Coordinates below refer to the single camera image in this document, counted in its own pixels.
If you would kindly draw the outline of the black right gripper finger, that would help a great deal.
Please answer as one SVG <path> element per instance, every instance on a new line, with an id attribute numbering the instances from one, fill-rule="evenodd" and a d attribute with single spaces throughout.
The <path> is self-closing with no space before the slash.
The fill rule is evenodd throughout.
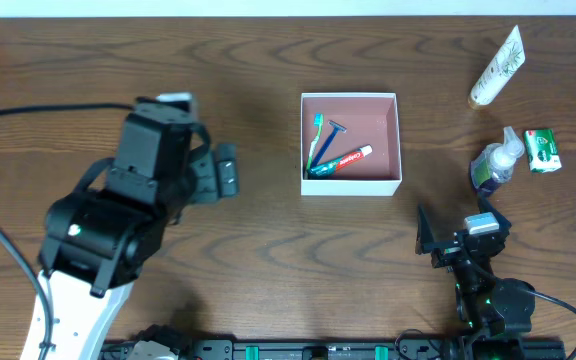
<path id="1" fill-rule="evenodd" d="M 477 204 L 481 213 L 491 213 L 497 220 L 503 219 L 503 215 L 490 203 L 487 197 L 479 195 Z"/>
<path id="2" fill-rule="evenodd" d="M 419 205 L 417 208 L 417 236 L 415 253 L 428 254 L 435 249 L 435 237 L 429 224 L 424 208 Z"/>

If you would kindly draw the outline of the clear foam pump bottle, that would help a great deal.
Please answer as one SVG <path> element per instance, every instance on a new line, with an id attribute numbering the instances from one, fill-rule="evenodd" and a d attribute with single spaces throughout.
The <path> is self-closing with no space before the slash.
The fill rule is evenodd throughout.
<path id="1" fill-rule="evenodd" d="M 511 180 L 514 166 L 525 152 L 523 142 L 511 126 L 505 127 L 503 134 L 503 143 L 487 145 L 470 163 L 472 186 L 482 197 L 489 197 Z"/>

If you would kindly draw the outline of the red Colgate toothpaste tube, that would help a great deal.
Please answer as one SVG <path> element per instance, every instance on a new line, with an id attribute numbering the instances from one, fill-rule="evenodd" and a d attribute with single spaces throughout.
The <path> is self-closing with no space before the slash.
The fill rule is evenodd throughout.
<path id="1" fill-rule="evenodd" d="M 372 153 L 373 149 L 371 145 L 364 145 L 357 148 L 347 154 L 344 154 L 338 158 L 330 160 L 328 162 L 319 164 L 307 171 L 308 177 L 311 179 L 324 179 L 333 175 L 335 172 L 343 169 L 344 167 L 351 165 L 357 161 L 362 160 Z"/>

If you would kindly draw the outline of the blue disposable razor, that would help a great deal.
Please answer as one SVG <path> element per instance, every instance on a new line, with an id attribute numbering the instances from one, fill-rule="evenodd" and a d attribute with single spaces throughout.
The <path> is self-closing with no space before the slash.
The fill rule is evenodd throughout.
<path id="1" fill-rule="evenodd" d="M 347 132 L 347 128 L 344 127 L 343 125 L 333 121 L 333 120 L 329 120 L 328 124 L 332 127 L 332 132 L 331 134 L 327 137 L 327 139 L 325 140 L 324 144 L 322 145 L 322 147 L 319 149 L 318 153 L 314 156 L 313 160 L 310 162 L 310 166 L 316 166 L 321 158 L 323 157 L 323 155 L 326 153 L 327 149 L 329 148 L 329 146 L 332 144 L 334 138 L 336 137 L 338 132 L 341 133 L 346 133 Z"/>

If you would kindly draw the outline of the white lotion tube with leaves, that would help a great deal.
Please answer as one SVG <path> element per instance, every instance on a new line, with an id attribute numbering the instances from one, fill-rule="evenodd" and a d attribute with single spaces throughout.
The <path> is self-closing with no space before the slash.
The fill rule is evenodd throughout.
<path id="1" fill-rule="evenodd" d="M 520 29 L 515 25 L 472 87 L 468 97 L 469 105 L 473 109 L 490 105 L 525 60 Z"/>

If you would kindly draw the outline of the green white toothbrush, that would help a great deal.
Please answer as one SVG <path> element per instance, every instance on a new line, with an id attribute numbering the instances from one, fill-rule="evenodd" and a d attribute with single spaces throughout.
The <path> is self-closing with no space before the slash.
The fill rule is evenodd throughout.
<path id="1" fill-rule="evenodd" d="M 312 162 L 313 162 L 313 158 L 314 158 L 314 152 L 316 150 L 316 146 L 317 146 L 319 139 L 321 137 L 323 122 L 324 122 L 324 115 L 322 113 L 316 113 L 314 116 L 314 121 L 313 121 L 314 127 L 316 128 L 316 133 L 315 133 L 315 136 L 313 137 L 312 141 L 310 142 L 308 158 L 307 158 L 306 168 L 305 168 L 306 172 L 308 172 L 312 166 Z"/>

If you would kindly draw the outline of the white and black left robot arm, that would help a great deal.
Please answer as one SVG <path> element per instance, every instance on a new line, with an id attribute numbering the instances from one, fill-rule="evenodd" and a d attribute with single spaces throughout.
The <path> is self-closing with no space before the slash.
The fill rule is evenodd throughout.
<path id="1" fill-rule="evenodd" d="M 45 217 L 25 359 L 95 359 L 145 261 L 185 207 L 239 192 L 235 147 L 211 145 L 190 93 L 139 98 L 115 155 Z"/>

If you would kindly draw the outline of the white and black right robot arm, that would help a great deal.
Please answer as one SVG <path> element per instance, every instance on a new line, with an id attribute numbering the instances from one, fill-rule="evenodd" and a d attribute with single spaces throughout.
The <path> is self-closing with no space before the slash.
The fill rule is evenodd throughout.
<path id="1" fill-rule="evenodd" d="M 441 359 L 523 359 L 521 336 L 532 329 L 534 290 L 529 283 L 496 276 L 493 257 L 506 247 L 511 222 L 485 198 L 479 212 L 464 219 L 463 228 L 449 240 L 438 240 L 423 207 L 417 213 L 415 252 L 431 256 L 431 266 L 444 268 L 455 279 L 461 334 L 444 340 Z"/>

